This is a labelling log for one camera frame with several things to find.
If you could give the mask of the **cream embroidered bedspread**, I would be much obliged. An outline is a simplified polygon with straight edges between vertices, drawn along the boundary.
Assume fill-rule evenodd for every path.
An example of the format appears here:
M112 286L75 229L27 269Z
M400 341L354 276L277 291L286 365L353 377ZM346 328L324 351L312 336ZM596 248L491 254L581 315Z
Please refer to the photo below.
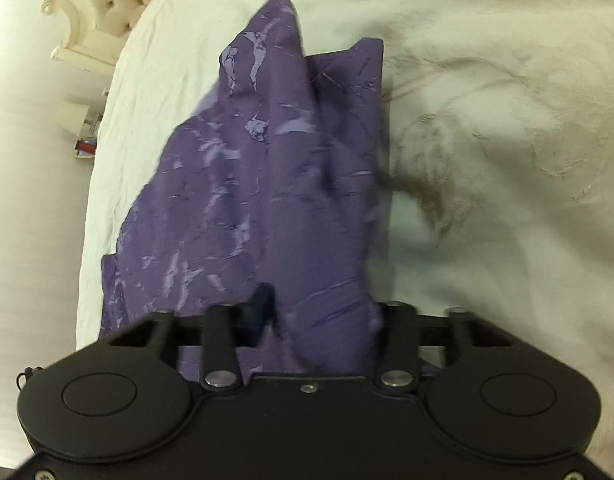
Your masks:
M101 257L218 55L266 0L152 0L116 65L89 190L76 342ZM385 44L393 189L377 295L491 316L614 411L614 0L292 0L310 53Z

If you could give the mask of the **red item on nightstand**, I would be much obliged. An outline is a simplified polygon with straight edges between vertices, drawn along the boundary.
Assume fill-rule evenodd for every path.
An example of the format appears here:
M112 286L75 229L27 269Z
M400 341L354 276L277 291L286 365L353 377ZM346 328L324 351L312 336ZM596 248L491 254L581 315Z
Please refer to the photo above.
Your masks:
M89 136L89 138L80 138L75 144L75 157L79 159L94 158L97 151L97 138Z

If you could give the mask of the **purple patterned hooded garment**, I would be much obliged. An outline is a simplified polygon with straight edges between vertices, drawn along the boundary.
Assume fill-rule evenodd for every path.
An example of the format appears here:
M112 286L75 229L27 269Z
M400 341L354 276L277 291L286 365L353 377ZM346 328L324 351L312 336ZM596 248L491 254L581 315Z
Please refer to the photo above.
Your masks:
M365 281L377 207L383 44L305 55L290 0L268 0L168 139L103 257L102 335L155 310L198 315L264 283L275 322L252 373L361 373L382 320Z

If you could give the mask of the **white table lamp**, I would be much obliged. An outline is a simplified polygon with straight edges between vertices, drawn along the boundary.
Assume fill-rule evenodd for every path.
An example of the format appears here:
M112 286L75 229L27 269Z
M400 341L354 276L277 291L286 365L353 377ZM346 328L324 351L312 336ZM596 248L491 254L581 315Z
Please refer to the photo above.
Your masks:
M54 120L75 136L96 136L100 125L100 113L90 105L62 101L57 105Z

